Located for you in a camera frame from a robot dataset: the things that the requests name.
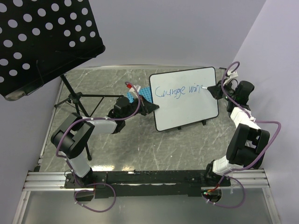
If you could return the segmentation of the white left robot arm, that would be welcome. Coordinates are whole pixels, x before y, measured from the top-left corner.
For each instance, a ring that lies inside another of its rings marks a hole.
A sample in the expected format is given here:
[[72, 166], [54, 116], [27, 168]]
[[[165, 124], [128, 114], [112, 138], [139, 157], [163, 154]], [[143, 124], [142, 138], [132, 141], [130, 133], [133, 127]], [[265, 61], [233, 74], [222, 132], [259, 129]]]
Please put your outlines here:
[[71, 113], [53, 133], [51, 143], [56, 147], [56, 156], [63, 158], [80, 187], [93, 183], [93, 170], [83, 155], [92, 134], [116, 134], [125, 126], [125, 120], [141, 114], [146, 116], [159, 109], [159, 105], [140, 95], [130, 102], [125, 96], [116, 100], [113, 109], [102, 118], [90, 118]]

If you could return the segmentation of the white whiteboard black frame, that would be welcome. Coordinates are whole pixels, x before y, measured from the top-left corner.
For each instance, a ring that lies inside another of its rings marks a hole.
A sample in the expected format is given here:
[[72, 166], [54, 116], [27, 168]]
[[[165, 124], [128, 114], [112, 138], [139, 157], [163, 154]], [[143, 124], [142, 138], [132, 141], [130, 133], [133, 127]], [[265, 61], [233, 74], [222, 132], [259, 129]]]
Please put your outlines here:
[[212, 119], [219, 115], [218, 101], [201, 87], [216, 85], [214, 67], [152, 74], [149, 77], [156, 130], [161, 132]]

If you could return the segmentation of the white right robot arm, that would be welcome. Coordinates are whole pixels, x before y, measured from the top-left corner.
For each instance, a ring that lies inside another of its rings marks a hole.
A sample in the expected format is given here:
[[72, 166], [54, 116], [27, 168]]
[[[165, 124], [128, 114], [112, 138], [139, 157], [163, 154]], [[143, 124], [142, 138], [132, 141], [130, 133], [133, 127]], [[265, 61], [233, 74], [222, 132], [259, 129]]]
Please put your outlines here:
[[209, 186], [216, 185], [226, 172], [251, 164], [269, 142], [270, 133], [249, 117], [251, 109], [247, 102], [254, 88], [248, 81], [241, 81], [235, 89], [231, 81], [219, 81], [216, 86], [207, 88], [215, 99], [224, 98], [228, 101], [227, 112], [236, 126], [226, 155], [213, 160], [206, 167], [204, 181]]

